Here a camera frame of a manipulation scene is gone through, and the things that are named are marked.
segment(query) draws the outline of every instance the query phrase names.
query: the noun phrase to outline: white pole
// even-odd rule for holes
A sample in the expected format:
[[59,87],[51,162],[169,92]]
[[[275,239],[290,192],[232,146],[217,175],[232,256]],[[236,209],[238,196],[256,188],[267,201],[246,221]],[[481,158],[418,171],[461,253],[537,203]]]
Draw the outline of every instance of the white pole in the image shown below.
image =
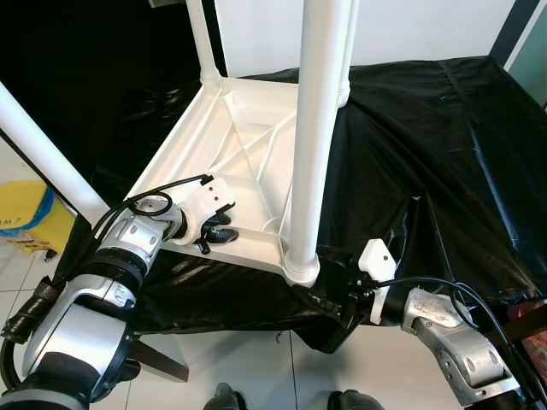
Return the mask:
[[109,210],[109,206],[40,130],[2,83],[0,128],[91,226]]
[[218,84],[221,80],[219,70],[215,65],[213,49],[207,31],[207,22],[203,12],[202,0],[186,0],[188,15],[190,16],[191,30],[196,42],[197,58],[201,66],[200,78],[202,84]]
[[284,266],[287,279],[294,284],[311,286],[319,273],[315,246],[350,3],[304,1],[291,235]]
[[348,23],[348,32],[345,39],[344,62],[342,63],[342,74],[340,75],[340,85],[338,87],[338,106],[343,107],[348,102],[350,96],[350,65],[351,55],[353,54],[353,43],[356,39],[357,14],[359,13],[360,0],[351,0],[350,22]]

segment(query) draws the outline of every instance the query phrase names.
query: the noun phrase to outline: black tarp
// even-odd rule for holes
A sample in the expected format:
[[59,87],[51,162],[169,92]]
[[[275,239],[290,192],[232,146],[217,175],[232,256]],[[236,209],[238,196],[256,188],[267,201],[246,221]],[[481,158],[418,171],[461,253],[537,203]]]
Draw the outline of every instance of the black tarp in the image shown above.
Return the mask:
[[[296,82],[297,70],[254,79]],[[350,82],[332,136],[318,244],[358,256],[381,237],[399,261],[397,277],[457,279],[492,305],[545,297],[545,112],[489,57],[353,67]],[[140,102],[133,96],[93,179],[103,196],[122,199],[192,86],[141,92]],[[69,248],[86,232],[79,224]],[[340,251],[321,252],[315,289],[343,304],[348,269],[333,255]],[[132,326],[294,329],[323,351],[351,331],[279,275],[167,251],[145,279]]]

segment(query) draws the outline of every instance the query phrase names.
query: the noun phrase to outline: white backdrop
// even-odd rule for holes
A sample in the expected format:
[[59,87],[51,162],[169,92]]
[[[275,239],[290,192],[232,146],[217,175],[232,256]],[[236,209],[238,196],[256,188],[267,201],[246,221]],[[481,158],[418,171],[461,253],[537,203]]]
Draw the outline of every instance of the white backdrop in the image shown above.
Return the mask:
[[[515,0],[361,0],[352,64],[490,52]],[[298,67],[303,0],[215,0],[230,77]]]

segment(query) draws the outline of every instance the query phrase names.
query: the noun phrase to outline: tiled floor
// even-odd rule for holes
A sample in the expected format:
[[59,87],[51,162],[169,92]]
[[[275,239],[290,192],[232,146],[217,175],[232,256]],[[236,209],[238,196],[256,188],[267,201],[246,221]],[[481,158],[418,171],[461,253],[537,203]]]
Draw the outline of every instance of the tiled floor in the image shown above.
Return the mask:
[[[0,323],[55,267],[55,262],[33,260],[0,243]],[[143,370],[91,410],[202,410],[219,382],[241,390],[250,410],[326,410],[329,393],[346,389],[376,397],[386,410],[460,409],[427,348],[398,328],[362,326],[331,355],[309,349],[291,332],[223,331],[143,340],[185,362],[190,381],[174,383]],[[17,366],[23,352],[24,346],[16,348]]]

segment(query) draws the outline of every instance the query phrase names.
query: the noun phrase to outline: grey floor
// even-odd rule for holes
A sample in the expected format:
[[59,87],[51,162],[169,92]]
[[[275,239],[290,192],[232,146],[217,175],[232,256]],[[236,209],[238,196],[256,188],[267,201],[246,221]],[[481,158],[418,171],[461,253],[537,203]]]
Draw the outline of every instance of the grey floor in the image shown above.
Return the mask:
[[[55,267],[0,242],[1,323]],[[288,331],[153,335],[144,341],[185,362],[189,382],[144,369],[91,410],[201,410],[219,382],[242,391],[250,410],[325,410],[331,391],[347,389],[376,397],[386,410],[460,408],[431,353],[398,328],[362,326],[336,354],[311,350]],[[17,366],[23,351],[15,351]]]

